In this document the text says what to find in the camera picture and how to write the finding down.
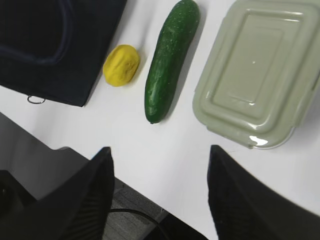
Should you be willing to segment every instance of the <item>white table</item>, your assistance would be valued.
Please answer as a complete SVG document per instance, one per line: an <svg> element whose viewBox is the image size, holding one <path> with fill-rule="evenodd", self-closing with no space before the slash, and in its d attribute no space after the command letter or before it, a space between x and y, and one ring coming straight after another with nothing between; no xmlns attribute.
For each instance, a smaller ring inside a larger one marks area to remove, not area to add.
<svg viewBox="0 0 320 240"><path fill-rule="evenodd" d="M320 215L320 105L313 104L293 137L273 150L250 150L211 133L193 114L194 90L234 0L196 1L202 21L183 67L181 80L186 81L179 83L176 107L162 123L147 122L145 83L160 29L176 2L128 0L111 48L130 44L139 49L142 62L130 85L111 87L101 77L83 108L51 101L32 105L25 95L0 87L0 112L53 149L69 146L90 159L111 146L116 177L210 240L218 239L206 182L214 144L267 186Z"/></svg>

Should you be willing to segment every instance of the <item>container lid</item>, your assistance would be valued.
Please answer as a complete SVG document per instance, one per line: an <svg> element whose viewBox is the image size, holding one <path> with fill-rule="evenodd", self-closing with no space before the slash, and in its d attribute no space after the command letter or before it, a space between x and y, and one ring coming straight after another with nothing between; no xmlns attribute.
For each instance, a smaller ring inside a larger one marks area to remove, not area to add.
<svg viewBox="0 0 320 240"><path fill-rule="evenodd" d="M283 143L318 87L319 4L236 1L195 91L198 120L249 148Z"/></svg>

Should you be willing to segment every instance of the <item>cucumber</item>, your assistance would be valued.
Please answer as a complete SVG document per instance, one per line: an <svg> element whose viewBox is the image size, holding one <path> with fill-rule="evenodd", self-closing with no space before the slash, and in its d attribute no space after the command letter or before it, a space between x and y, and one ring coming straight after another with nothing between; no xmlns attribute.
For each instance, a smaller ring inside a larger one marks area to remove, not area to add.
<svg viewBox="0 0 320 240"><path fill-rule="evenodd" d="M193 0L181 0L163 24L145 84L144 111L152 124L163 120L169 111L199 22L198 5Z"/></svg>

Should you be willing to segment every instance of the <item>black cable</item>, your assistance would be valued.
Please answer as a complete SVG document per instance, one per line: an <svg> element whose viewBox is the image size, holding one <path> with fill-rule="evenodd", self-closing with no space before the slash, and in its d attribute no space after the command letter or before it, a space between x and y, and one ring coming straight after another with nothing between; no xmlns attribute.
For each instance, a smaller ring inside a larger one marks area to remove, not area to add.
<svg viewBox="0 0 320 240"><path fill-rule="evenodd" d="M114 209L110 209L109 213L131 213L131 214L140 215L140 216L144 217L145 219L148 219L154 225L156 225L160 229L162 234L165 236L166 240L170 240L170 237L168 236L166 230L160 225L160 223L158 223L152 217L150 217L149 215L147 215L147 214L145 214L145 213L143 213L141 211L137 211L137 210L133 210L133 209L127 209L127 208L114 208Z"/></svg>

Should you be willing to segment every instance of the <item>gray carpet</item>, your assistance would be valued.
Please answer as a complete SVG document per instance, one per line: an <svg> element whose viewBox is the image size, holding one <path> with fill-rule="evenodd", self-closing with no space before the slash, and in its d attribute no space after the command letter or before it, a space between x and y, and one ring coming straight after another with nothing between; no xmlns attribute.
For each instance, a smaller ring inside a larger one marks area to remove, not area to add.
<svg viewBox="0 0 320 240"><path fill-rule="evenodd" d="M143 212L160 221L168 213L118 179L112 201L112 209L132 209ZM114 212L108 215L103 240L143 240L154 229L154 225L142 216Z"/></svg>

